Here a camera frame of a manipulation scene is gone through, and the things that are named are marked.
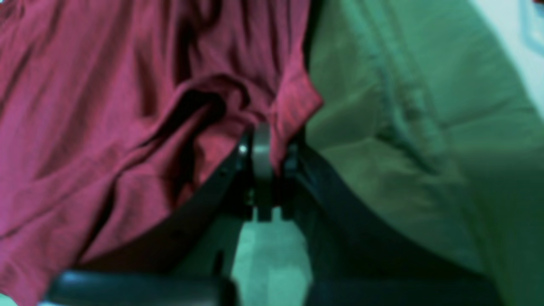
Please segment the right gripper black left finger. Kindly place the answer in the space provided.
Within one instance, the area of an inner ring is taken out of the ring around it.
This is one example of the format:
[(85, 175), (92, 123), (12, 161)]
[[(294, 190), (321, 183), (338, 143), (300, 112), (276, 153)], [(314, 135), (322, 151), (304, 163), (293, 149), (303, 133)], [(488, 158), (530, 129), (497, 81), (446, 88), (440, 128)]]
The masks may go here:
[(230, 279), (243, 224), (272, 219), (270, 127), (247, 128), (219, 168), (170, 217), (63, 272), (49, 306), (238, 306)]

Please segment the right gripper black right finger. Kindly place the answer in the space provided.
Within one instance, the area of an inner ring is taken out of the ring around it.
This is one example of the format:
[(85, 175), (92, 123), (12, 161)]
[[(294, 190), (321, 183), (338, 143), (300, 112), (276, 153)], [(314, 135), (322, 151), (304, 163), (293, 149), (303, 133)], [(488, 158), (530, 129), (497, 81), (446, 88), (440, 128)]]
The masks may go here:
[(301, 137), (288, 146), (284, 213), (313, 274), (306, 306), (502, 306), (486, 277), (393, 229)]

